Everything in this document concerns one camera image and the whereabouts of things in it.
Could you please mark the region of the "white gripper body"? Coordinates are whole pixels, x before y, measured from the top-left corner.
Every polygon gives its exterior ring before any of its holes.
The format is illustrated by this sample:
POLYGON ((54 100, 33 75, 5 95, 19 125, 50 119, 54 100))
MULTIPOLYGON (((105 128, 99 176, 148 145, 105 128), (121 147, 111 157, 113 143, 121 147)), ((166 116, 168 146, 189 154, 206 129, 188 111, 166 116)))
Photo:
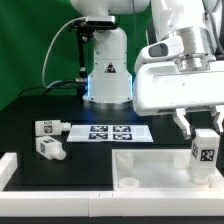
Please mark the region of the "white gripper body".
POLYGON ((140 116, 163 115, 177 108, 205 110, 224 104, 224 61, 209 70, 179 72, 173 61, 143 65, 135 78, 133 108, 140 116))

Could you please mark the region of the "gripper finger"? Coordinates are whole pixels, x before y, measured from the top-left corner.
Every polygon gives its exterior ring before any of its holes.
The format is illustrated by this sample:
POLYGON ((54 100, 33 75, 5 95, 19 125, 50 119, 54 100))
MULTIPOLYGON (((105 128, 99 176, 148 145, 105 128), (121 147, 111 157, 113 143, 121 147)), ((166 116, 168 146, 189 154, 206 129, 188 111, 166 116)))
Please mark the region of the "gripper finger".
POLYGON ((216 105, 211 108, 211 116, 214 118, 214 127, 218 133, 223 132, 224 105, 216 105))
POLYGON ((186 111, 184 108, 177 108, 173 114, 173 120, 177 126, 181 129, 183 137, 185 139, 191 138, 190 124, 185 118, 186 111))

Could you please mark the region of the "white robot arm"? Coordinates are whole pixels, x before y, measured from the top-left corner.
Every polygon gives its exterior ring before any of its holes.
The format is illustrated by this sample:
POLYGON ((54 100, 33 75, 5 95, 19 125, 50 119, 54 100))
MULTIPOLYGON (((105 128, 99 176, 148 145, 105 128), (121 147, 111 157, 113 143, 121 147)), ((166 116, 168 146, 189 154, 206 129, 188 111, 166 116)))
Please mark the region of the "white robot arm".
POLYGON ((86 103, 105 108, 131 103, 140 116, 171 114, 186 138, 188 112, 209 111, 218 133, 224 121, 224 0, 70 0, 94 35, 94 67, 86 103), (127 71, 127 36, 116 14, 152 8, 148 45, 134 74, 127 71))

